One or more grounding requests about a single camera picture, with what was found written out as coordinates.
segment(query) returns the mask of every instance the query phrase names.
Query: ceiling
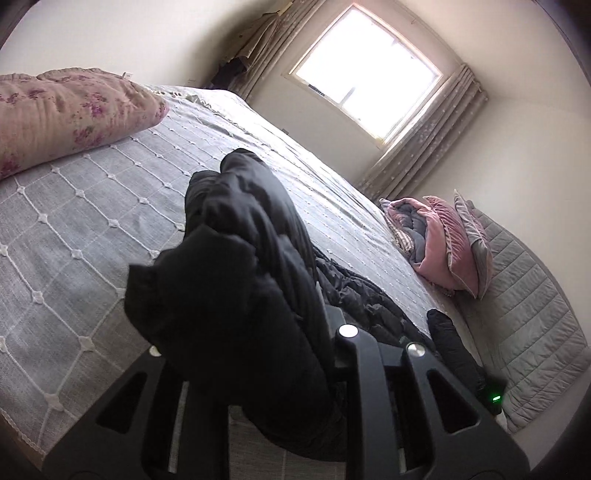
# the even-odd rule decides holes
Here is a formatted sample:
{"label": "ceiling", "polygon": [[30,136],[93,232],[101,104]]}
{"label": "ceiling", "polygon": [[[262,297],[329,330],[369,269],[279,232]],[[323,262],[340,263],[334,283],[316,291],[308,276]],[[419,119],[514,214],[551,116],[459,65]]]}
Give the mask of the ceiling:
{"label": "ceiling", "polygon": [[465,61],[491,97],[591,118],[591,86],[544,10],[532,0],[397,0]]}

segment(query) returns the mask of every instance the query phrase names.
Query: bed sheet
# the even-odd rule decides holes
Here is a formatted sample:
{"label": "bed sheet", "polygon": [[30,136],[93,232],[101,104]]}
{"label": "bed sheet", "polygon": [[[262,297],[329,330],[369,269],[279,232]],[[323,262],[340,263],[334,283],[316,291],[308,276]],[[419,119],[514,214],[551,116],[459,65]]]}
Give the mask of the bed sheet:
{"label": "bed sheet", "polygon": [[272,168],[328,256],[423,332],[431,308],[461,332],[380,210],[312,153],[234,94],[150,88],[171,107],[156,127],[0,182],[0,413],[41,457],[147,348],[122,307],[127,266],[181,241],[192,173],[239,147]]}

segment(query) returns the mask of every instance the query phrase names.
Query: window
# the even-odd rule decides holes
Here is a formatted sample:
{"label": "window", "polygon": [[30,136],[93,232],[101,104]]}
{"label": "window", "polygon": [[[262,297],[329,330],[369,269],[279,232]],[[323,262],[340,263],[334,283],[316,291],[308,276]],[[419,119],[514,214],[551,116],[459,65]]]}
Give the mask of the window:
{"label": "window", "polygon": [[378,139],[388,138],[441,78],[392,30],[356,6],[333,24],[291,75]]}

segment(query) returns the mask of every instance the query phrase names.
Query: curtain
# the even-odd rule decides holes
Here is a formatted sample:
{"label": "curtain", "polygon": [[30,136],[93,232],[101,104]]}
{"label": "curtain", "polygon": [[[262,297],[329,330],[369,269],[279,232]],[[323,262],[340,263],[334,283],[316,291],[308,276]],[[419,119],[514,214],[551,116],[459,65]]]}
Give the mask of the curtain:
{"label": "curtain", "polygon": [[326,0],[294,0],[277,20],[272,35],[266,37],[247,72],[230,84],[229,90],[248,101],[257,82],[267,78],[269,72],[285,53],[296,35]]}
{"label": "curtain", "polygon": [[369,199],[409,196],[439,163],[488,100],[474,73],[461,65],[409,124],[386,153],[357,183]]}

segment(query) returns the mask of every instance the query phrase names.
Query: wall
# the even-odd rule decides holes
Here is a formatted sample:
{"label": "wall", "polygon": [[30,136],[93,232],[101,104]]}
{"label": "wall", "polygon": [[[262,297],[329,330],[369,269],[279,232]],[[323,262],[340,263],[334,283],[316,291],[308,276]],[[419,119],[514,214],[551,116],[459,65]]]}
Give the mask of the wall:
{"label": "wall", "polygon": [[[591,340],[591,116],[492,98],[413,196],[465,198],[524,241],[563,287]],[[591,380],[583,376],[516,435],[532,463],[556,441]]]}
{"label": "wall", "polygon": [[41,0],[0,51],[0,74],[66,67],[203,85],[231,34],[278,0]]}
{"label": "wall", "polygon": [[[333,105],[284,77],[351,3],[331,0],[320,7],[265,81],[257,84],[249,103],[353,183],[379,159],[382,146]],[[459,61],[455,54],[402,6],[392,0],[358,0],[356,3],[399,31],[444,74],[449,75],[456,69]]]}

